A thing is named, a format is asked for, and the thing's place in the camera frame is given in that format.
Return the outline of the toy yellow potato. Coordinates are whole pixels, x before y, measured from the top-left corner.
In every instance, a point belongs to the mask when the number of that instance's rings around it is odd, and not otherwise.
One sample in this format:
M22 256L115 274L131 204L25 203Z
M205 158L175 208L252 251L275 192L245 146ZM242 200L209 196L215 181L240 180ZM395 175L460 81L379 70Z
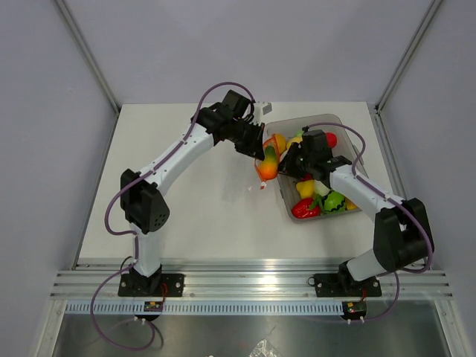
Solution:
M286 151L286 145L287 145L286 138L283 135L278 133L274 134L273 137L276 141L279 155L282 155Z

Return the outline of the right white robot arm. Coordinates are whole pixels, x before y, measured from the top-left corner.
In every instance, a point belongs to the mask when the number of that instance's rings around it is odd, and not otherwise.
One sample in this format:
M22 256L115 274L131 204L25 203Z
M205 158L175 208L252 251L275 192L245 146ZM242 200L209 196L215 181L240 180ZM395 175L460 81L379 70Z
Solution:
M379 297L379 275L409 271L411 263L432 260L434 241L424 204L383 191L358 171L355 162L333 155L324 131L305 126L302 141L290 146L278 172L298 181L311 176L322 183L329 192L317 194L313 202L322 213L331 195L339 193L374 224L369 251L341 263L336 273L314 275L317 296L356 297L366 292Z

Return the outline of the toy green orange mango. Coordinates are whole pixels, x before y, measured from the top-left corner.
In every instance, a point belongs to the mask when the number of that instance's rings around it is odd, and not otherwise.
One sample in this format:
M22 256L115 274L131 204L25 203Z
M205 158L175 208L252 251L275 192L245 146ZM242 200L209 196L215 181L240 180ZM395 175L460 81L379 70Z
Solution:
M278 174L279 158L276 149L269 145L264 149L265 158L258 164L258 173L262 181L275 179Z

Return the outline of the clear zip top bag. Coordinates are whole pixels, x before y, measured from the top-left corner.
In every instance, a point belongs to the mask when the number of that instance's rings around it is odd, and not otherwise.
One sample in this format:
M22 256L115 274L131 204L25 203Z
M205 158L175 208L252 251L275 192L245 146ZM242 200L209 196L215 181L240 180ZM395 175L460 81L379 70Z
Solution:
M230 141L225 141L222 149L225 158L221 198L230 204L260 193L263 180L257 168L262 161L238 153Z

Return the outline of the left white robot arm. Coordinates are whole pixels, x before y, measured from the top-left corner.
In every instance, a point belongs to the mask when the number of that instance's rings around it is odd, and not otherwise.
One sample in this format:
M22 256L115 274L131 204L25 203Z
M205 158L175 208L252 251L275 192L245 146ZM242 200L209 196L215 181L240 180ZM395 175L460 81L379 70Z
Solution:
M254 120L254 104L253 99L228 91L222 101L200 107L189 129L150 165L138 172L123 172L120 206L136 238L134 262L121 279L120 295L151 296L161 290L158 232L170 216L165 196L200 155L221 141L230 141L239 154L264 159L264 126Z

